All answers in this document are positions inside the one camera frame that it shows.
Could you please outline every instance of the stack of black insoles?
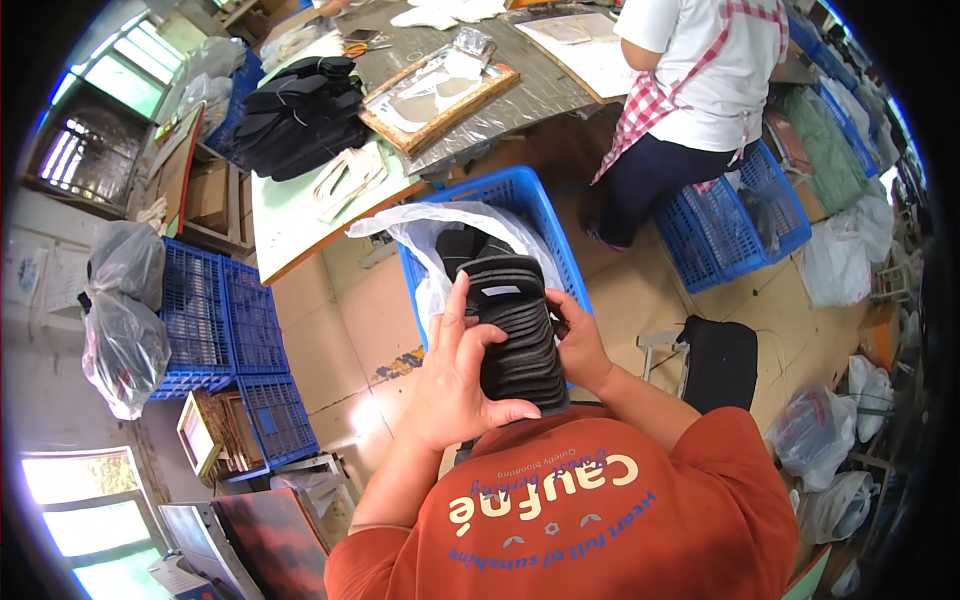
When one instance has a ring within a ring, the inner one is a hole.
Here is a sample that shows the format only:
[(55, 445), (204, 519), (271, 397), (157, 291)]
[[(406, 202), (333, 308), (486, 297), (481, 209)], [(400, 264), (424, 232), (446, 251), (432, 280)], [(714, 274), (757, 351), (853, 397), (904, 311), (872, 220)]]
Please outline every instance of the stack of black insoles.
[(501, 240), (471, 228), (444, 231), (436, 249), (451, 280), (461, 270), (470, 276), (468, 313), (507, 334), (506, 342), (487, 347), (480, 367), (484, 394), (491, 400), (529, 400), (545, 417), (566, 410), (570, 396), (537, 260), (513, 254)]
[(233, 130), (244, 166), (285, 181), (362, 146), (367, 128), (357, 110), (363, 93), (352, 70), (351, 59), (298, 60), (247, 96)]

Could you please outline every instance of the white checkered apron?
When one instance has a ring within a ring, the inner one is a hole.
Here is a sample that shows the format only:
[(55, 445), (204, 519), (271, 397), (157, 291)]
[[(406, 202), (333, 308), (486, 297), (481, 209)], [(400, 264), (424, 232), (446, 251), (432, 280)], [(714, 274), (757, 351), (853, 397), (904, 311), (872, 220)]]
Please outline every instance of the white checkered apron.
[[(765, 7), (751, 4), (749, 0), (727, 0), (726, 2), (720, 3), (719, 9), (720, 18), (723, 22), (723, 31), (720, 32), (720, 36), (714, 40), (704, 55), (693, 65), (693, 68), (690, 69), (690, 72), (687, 73), (683, 79), (672, 83), (667, 87), (667, 90), (664, 91), (657, 85), (653, 70), (640, 71), (639, 75), (637, 75), (634, 87), (630, 90), (630, 94), (627, 96), (627, 102), (624, 104), (623, 114), (620, 115), (620, 119), (616, 123), (616, 133), (613, 134), (611, 150), (600, 162), (600, 169), (596, 175), (593, 176), (591, 185), (598, 182), (600, 177), (607, 172), (607, 169), (620, 158), (620, 155), (650, 131), (650, 128), (656, 125), (663, 117), (674, 110), (689, 109), (689, 107), (676, 106), (673, 99), (680, 88), (683, 87), (686, 82), (690, 81), (690, 78), (696, 75), (707, 63), (715, 59), (720, 53), (720, 49), (723, 48), (724, 43), (727, 41), (727, 36), (730, 33), (730, 21), (735, 12), (741, 12), (765, 21), (773, 21), (780, 25), (780, 55), (783, 55), (786, 50), (786, 45), (790, 41), (790, 33), (782, 0), (777, 1), (777, 8), (773, 12)], [(740, 147), (736, 153), (734, 153), (730, 164), (733, 164), (739, 158), (743, 157), (743, 149), (747, 145), (747, 136), (749, 135), (747, 128), (748, 117), (749, 114), (744, 112), (743, 137), (740, 139)], [(697, 183), (694, 187), (703, 193), (709, 189), (714, 181), (716, 180)]]

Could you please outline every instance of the person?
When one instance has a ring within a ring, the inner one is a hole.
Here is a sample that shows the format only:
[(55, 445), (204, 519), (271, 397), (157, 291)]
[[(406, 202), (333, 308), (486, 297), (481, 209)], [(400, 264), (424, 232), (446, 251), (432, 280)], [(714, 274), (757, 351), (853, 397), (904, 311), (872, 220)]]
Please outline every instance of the person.
[(326, 18), (343, 16), (350, 8), (350, 0), (311, 0), (317, 14)]
[(770, 77), (789, 43), (782, 0), (627, 0), (613, 27), (638, 71), (585, 233), (622, 252), (663, 202), (738, 169), (756, 148)]
[[(564, 375), (602, 405), (541, 419), (491, 401), (480, 364), (506, 334), (464, 317), (468, 287), (460, 273), (431, 322), (418, 388), (327, 560), (332, 600), (781, 598), (799, 530), (749, 413), (701, 416), (616, 366), (556, 290)], [(444, 449), (478, 436), (438, 481)]]

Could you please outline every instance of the scissors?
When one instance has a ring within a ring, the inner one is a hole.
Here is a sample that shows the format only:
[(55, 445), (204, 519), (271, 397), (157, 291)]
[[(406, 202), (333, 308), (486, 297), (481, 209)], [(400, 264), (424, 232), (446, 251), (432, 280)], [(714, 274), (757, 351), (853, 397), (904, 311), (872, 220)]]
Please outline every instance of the scissors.
[(365, 41), (358, 41), (350, 44), (349, 46), (347, 46), (346, 49), (344, 49), (344, 56), (350, 59), (355, 59), (357, 57), (367, 54), (368, 52), (372, 52), (374, 50), (380, 50), (381, 48), (393, 48), (393, 47), (394, 47), (393, 44), (381, 44), (379, 46), (371, 46)]

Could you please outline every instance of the floor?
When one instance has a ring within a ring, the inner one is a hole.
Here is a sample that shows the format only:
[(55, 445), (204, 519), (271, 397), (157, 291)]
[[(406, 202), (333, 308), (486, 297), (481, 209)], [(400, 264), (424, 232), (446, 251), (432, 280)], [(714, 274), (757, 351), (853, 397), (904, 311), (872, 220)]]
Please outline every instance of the floor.
[[(636, 336), (679, 329), (691, 314), (743, 323), (757, 331), (751, 413), (761, 433), (801, 388), (834, 385), (856, 349), (856, 328), (867, 303), (811, 308), (796, 254), (691, 297), (653, 225), (624, 253), (586, 238), (577, 227), (579, 206), (596, 205), (603, 191), (584, 181), (610, 139), (605, 132), (610, 123), (598, 127), (596, 119), (571, 119), (562, 127), (537, 129), (527, 140), (502, 142), (468, 172), (475, 177), (518, 163), (538, 171), (586, 282), (611, 359), (642, 373), (644, 353), (636, 347)], [(577, 149), (575, 156), (570, 148)], [(360, 491), (397, 432), (422, 359), (399, 258), (364, 270), (358, 260), (371, 249), (366, 239), (337, 239), (273, 288), (290, 368), (317, 440), (323, 450), (344, 456)], [(664, 362), (651, 381), (676, 393), (681, 360), (669, 355), (667, 348), (655, 352), (655, 364)], [(589, 399), (584, 390), (572, 395)], [(441, 473), (452, 467), (452, 459), (450, 448)]]

